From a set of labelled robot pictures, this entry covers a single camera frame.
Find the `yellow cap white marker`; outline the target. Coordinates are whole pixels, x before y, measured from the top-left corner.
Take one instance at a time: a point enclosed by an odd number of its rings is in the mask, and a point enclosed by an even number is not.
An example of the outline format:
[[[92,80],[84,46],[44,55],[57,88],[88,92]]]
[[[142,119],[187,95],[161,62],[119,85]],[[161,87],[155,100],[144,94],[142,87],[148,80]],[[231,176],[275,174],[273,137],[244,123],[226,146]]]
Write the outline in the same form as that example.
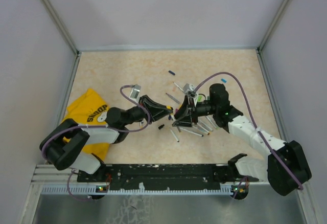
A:
[[[209,125],[207,125],[207,124],[204,123],[204,122],[201,122],[201,123],[202,123],[202,125],[205,126],[209,131],[213,131],[213,129],[212,129]]]

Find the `blue cap long marker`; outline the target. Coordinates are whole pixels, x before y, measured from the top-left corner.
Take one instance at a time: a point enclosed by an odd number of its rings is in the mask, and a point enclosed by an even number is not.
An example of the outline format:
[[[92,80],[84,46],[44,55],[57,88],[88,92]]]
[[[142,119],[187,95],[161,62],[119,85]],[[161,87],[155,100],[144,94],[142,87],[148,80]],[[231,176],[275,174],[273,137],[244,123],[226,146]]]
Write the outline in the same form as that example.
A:
[[[173,82],[173,84],[180,90],[180,91],[182,91],[182,92],[184,92],[183,91],[183,88],[181,87],[181,86],[179,86],[176,82]]]

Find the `green end marker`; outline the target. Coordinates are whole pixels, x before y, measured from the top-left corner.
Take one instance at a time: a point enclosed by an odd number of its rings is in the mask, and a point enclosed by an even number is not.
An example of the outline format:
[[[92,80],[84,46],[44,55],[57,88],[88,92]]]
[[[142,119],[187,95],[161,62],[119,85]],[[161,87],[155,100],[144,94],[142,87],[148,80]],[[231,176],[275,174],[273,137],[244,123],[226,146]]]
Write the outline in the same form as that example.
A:
[[[217,129],[217,125],[214,124],[214,122],[212,121],[212,119],[209,117],[209,116],[206,116],[207,120],[210,122],[210,124],[215,128]]]

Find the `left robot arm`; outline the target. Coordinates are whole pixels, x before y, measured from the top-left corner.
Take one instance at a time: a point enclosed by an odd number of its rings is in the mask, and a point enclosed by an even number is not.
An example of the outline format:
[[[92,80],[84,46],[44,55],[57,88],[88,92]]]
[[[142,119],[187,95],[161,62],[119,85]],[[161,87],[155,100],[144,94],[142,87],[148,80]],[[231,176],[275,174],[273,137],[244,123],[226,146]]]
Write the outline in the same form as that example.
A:
[[[57,170],[76,169],[88,173],[97,182],[103,180],[106,176],[104,163],[94,153],[83,152],[84,146],[120,143],[132,132],[126,128],[127,125],[145,120],[147,127],[173,112],[171,107],[156,103],[147,95],[141,96],[138,103],[132,103],[135,106],[128,110],[110,108],[104,116],[105,125],[64,120],[40,143],[42,156]]]

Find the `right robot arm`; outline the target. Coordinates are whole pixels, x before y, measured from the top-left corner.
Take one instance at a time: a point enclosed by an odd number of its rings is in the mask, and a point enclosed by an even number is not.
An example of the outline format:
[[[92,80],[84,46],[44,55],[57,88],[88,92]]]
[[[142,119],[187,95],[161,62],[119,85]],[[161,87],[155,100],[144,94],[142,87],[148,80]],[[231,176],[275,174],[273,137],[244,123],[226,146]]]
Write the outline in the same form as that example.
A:
[[[286,142],[255,126],[241,111],[231,105],[224,84],[209,88],[209,99],[199,102],[195,87],[183,87],[184,101],[175,113],[174,127],[191,127],[199,117],[212,116],[215,124],[231,135],[244,140],[262,159],[239,154],[229,160],[228,175],[234,181],[251,177],[269,182],[278,194],[286,196],[311,179],[312,173],[302,146]]]

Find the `yellow snoopy t-shirt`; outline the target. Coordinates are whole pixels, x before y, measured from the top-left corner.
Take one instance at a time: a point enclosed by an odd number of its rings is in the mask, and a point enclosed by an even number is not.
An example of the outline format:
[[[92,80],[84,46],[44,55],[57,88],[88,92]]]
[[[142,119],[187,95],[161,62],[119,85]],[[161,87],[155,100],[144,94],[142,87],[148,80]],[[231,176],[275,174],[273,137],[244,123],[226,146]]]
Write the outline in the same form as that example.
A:
[[[105,100],[92,88],[76,99],[66,109],[64,119],[74,119],[75,122],[89,125],[105,125],[105,116],[109,110]],[[85,145],[82,152],[95,154],[101,160],[105,160],[108,153],[108,143],[95,143]]]

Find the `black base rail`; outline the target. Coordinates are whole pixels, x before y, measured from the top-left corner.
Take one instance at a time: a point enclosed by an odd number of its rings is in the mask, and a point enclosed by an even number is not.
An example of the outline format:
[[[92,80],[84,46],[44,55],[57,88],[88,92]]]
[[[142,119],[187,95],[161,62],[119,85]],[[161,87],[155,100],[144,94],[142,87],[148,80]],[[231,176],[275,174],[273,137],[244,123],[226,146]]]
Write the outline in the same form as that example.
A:
[[[228,164],[107,164],[94,174],[79,171],[79,183],[108,183],[111,190],[219,190],[242,176]]]

